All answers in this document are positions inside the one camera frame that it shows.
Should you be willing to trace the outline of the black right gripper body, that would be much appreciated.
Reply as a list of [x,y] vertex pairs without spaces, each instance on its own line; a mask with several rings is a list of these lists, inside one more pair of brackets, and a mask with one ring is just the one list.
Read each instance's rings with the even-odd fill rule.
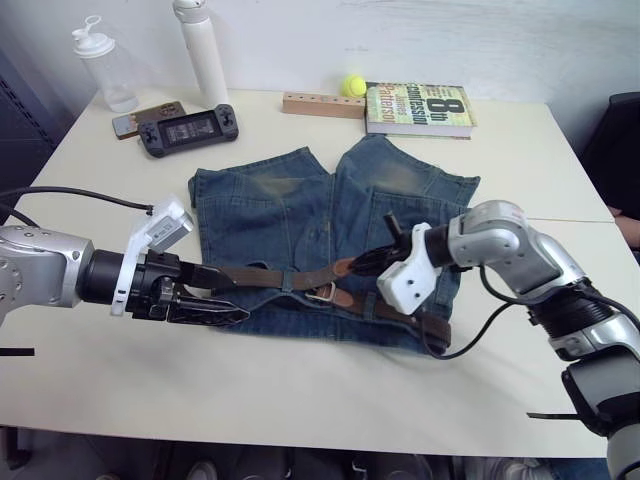
[[400,226],[399,221],[396,216],[392,212],[388,212],[383,215],[383,220],[386,226],[388,233],[392,237],[392,242],[384,245],[390,246],[391,251],[389,253],[388,259],[393,259],[394,262],[404,260],[411,253],[412,248],[412,240],[411,240],[411,230],[403,229]]

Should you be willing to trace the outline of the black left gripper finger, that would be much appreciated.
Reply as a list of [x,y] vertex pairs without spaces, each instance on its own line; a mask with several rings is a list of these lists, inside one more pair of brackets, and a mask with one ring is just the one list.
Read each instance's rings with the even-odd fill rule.
[[180,263],[178,282],[191,287],[209,290],[236,287],[234,280],[220,268],[190,262]]
[[247,320],[250,313],[223,300],[180,296],[168,310],[170,323],[227,328]]

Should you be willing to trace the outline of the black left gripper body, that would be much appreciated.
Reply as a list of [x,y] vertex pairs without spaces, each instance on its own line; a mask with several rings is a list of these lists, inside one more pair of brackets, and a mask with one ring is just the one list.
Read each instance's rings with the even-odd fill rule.
[[177,255],[150,251],[136,265],[126,311],[134,319],[164,321],[180,275]]

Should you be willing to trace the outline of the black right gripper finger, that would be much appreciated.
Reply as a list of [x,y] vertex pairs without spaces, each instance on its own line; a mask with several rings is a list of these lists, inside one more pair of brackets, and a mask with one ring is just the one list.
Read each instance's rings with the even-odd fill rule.
[[386,264],[389,253],[391,251],[390,246],[382,246],[372,250],[369,250],[360,256],[356,257],[351,262],[352,268],[380,268]]
[[355,259],[355,274],[359,276],[379,276],[393,263],[394,260],[389,260],[388,258],[358,257]]

